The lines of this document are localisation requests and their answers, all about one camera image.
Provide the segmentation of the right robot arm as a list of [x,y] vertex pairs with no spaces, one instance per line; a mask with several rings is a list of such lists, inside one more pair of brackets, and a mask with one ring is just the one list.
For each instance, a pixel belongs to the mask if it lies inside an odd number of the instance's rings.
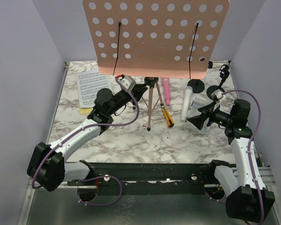
[[254,153],[252,130],[246,125],[251,104],[236,99],[230,113],[220,110],[216,102],[198,109],[199,115],[188,118],[197,129],[216,123],[225,128],[225,135],[236,161],[237,175],[231,165],[212,160],[206,178],[210,183],[220,183],[226,195],[228,217],[245,222],[262,223],[275,202],[274,193],[268,191],[258,170]]

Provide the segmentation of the pink tripod music stand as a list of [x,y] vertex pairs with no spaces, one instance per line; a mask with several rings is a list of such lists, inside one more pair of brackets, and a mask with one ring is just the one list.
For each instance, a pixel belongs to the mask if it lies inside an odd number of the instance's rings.
[[199,80],[206,76],[228,0],[85,0],[103,75]]

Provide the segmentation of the pink microphone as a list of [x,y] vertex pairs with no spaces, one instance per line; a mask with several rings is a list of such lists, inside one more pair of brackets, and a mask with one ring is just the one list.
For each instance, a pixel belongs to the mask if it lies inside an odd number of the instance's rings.
[[163,91],[165,96],[165,101],[167,105],[170,105],[170,84],[168,78],[162,78],[163,82]]

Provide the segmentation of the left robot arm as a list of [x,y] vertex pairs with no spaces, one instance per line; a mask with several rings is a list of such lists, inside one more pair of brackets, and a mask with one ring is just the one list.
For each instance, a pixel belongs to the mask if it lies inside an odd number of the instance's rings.
[[109,127],[115,126],[112,115],[133,101],[138,101],[146,92],[145,84],[136,84],[131,90],[122,89],[113,94],[108,88],[98,91],[95,106],[86,120],[66,136],[50,144],[40,142],[34,149],[27,174],[32,178],[32,188],[44,187],[55,190],[62,182],[79,180],[84,185],[94,181],[94,167],[84,160],[66,165],[66,161],[86,142],[96,138]]

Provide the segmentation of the black microphone stand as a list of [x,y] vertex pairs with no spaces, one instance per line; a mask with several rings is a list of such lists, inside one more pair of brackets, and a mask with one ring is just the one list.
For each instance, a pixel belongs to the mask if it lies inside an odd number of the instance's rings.
[[221,82],[218,85],[212,85],[212,86],[208,87],[207,96],[209,99],[212,99],[211,95],[216,90],[225,92],[225,90],[222,88],[222,85],[225,83],[225,81],[227,80],[227,78],[230,75],[229,66],[227,64],[222,65],[221,68],[219,69],[219,72],[220,72]]
[[190,80],[187,83],[188,87],[192,88],[193,93],[198,94],[198,93],[202,93],[203,90],[205,89],[205,85],[203,83],[203,81],[201,81],[200,79],[193,79],[192,75],[191,75],[191,62],[189,60],[189,78]]

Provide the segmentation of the white sheet music page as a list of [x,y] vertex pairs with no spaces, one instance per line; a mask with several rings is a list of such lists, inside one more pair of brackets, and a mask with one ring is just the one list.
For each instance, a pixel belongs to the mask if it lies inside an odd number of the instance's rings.
[[94,107],[96,95],[100,89],[108,88],[112,91],[110,78],[99,72],[98,68],[75,75],[80,108]]

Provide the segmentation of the yellow sheet music page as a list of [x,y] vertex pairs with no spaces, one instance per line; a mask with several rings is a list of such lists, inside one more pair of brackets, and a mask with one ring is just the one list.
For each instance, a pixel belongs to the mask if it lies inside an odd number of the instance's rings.
[[79,114],[80,115],[85,115],[91,113],[93,108],[79,108]]

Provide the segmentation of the white microphone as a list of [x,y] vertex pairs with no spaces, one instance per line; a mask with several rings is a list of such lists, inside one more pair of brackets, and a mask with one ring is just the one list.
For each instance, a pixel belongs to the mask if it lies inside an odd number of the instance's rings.
[[192,87],[187,86],[186,89],[184,90],[184,99],[183,99],[182,111],[181,111],[181,116],[180,116],[181,121],[187,120],[188,108],[189,108],[189,103],[190,103],[192,94],[193,94]]

